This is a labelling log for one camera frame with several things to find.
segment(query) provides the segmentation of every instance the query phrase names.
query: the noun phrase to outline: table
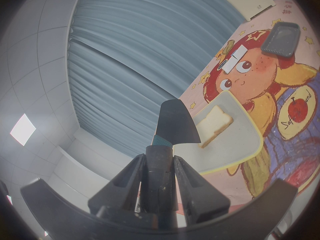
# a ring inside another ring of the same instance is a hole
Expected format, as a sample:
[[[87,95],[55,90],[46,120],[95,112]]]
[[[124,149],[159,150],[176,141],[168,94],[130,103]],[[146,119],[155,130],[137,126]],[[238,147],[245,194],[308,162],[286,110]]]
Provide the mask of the table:
[[[229,212],[258,196],[276,178],[298,187],[301,194],[320,171],[319,41],[293,1],[275,3],[241,24],[180,97],[193,117],[222,90],[230,90],[263,135],[263,149],[255,158],[203,175],[231,200]],[[300,26],[298,47],[289,59],[260,49],[279,21]],[[241,44],[247,53],[225,74],[221,65]]]

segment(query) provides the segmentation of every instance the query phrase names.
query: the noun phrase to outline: window curtain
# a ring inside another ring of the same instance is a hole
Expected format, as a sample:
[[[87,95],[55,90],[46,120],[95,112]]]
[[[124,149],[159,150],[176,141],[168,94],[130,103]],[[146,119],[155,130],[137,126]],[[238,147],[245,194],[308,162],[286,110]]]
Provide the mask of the window curtain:
[[[226,0],[79,0],[68,74],[80,126],[134,157],[244,18]]]

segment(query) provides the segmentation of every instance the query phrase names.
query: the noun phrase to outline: small label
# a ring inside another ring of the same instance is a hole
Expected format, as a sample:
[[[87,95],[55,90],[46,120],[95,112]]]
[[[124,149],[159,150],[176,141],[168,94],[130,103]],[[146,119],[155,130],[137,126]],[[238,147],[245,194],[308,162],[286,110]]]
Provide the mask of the small label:
[[[226,64],[228,61],[228,59],[226,58],[219,66],[217,70],[221,70],[221,68],[224,66],[224,64]]]
[[[289,140],[304,130],[314,116],[317,96],[309,86],[299,87],[285,101],[279,112],[278,129],[283,139]]]

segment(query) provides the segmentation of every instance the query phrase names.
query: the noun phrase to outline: apple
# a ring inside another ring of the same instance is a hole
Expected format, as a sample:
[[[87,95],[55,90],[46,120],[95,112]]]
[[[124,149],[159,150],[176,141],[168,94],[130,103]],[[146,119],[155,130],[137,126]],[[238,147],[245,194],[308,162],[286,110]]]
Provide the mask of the apple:
[[[304,119],[306,119],[306,116],[308,114],[308,104],[302,98],[294,100],[293,97],[292,102],[288,107],[288,114],[294,122],[300,123]]]

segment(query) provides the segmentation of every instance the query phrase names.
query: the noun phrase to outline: white bread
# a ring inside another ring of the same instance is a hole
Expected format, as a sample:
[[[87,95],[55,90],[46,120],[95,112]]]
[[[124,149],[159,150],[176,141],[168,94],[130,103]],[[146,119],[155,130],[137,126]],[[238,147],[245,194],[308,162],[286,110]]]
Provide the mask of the white bread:
[[[231,123],[233,118],[224,113],[219,106],[214,106],[207,116],[196,125],[201,140],[199,147],[205,148],[212,140],[222,133]]]

